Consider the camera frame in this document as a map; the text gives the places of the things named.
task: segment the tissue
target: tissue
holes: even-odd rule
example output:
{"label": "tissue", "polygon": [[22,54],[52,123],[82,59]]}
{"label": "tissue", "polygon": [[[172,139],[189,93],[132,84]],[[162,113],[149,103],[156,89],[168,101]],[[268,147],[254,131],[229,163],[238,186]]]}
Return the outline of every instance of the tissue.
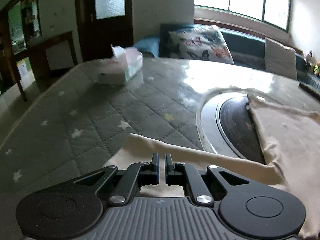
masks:
{"label": "tissue", "polygon": [[98,83],[125,85],[142,68],[142,54],[136,48],[111,45],[113,57],[101,62]]}

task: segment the metal screw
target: metal screw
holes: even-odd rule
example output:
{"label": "metal screw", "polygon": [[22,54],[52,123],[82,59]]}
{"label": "metal screw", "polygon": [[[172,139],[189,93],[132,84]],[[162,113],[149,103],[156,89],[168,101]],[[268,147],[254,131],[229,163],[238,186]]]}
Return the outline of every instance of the metal screw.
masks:
{"label": "metal screw", "polygon": [[200,203],[209,203],[212,201],[212,197],[209,197],[207,195],[201,195],[199,197],[197,197],[197,201],[200,202]]}
{"label": "metal screw", "polygon": [[112,203],[119,204],[119,203],[123,203],[125,201],[125,198],[122,196],[119,196],[119,195],[115,195],[115,196],[110,197],[109,200]]}

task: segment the beige cloth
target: beige cloth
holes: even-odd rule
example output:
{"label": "beige cloth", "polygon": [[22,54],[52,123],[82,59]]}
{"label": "beige cloth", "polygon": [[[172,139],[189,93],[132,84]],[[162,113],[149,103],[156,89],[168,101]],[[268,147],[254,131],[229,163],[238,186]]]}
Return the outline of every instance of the beige cloth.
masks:
{"label": "beige cloth", "polygon": [[183,196],[180,186],[164,183],[164,154],[170,153],[174,162],[192,163],[198,169],[215,164],[247,178],[285,190],[298,197],[307,210],[300,231],[304,239],[317,239],[320,229],[320,116],[287,106],[279,106],[249,96],[250,108],[260,134],[260,144],[266,163],[236,159],[224,155],[169,145],[154,139],[131,134],[122,149],[105,165],[114,164],[126,169],[131,163],[150,162],[152,153],[160,153],[160,185],[144,186],[145,196]]}

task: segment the beige cushion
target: beige cushion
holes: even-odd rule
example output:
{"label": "beige cushion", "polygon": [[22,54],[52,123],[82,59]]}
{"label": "beige cushion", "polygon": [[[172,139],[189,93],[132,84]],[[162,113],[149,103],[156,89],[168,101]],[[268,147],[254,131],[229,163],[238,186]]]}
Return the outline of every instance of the beige cushion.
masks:
{"label": "beige cushion", "polygon": [[269,38],[265,43],[266,71],[297,80],[295,50]]}

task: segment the door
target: door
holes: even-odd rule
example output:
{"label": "door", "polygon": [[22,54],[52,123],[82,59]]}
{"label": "door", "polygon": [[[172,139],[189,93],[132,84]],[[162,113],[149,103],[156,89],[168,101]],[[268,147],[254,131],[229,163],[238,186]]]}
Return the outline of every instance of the door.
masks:
{"label": "door", "polygon": [[110,58],[111,44],[133,44],[132,0],[76,0],[76,14],[84,61]]}

